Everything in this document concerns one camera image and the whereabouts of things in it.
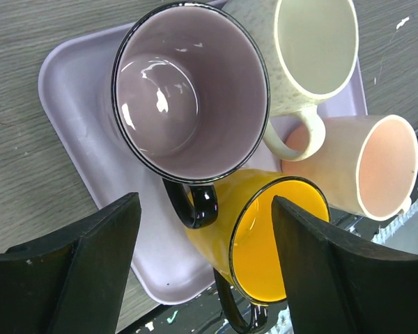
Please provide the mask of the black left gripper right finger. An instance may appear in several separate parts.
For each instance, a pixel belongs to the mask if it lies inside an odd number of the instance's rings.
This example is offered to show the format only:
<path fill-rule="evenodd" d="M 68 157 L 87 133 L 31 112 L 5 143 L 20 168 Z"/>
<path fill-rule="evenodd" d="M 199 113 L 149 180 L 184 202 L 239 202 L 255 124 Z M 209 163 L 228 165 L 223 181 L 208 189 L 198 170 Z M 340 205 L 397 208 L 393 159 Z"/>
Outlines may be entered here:
<path fill-rule="evenodd" d="M 353 235 L 283 197 L 271 209 L 296 333 L 418 333 L 418 255 Z"/>

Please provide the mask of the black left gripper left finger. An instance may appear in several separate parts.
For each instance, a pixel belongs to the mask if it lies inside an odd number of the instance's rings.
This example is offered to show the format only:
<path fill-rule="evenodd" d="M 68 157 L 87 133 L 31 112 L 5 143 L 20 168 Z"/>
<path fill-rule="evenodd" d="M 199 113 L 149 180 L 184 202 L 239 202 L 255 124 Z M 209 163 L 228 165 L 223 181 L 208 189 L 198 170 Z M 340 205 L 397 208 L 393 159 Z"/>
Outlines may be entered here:
<path fill-rule="evenodd" d="M 0 333 L 115 333 L 140 222 L 128 193 L 0 253 Z"/>

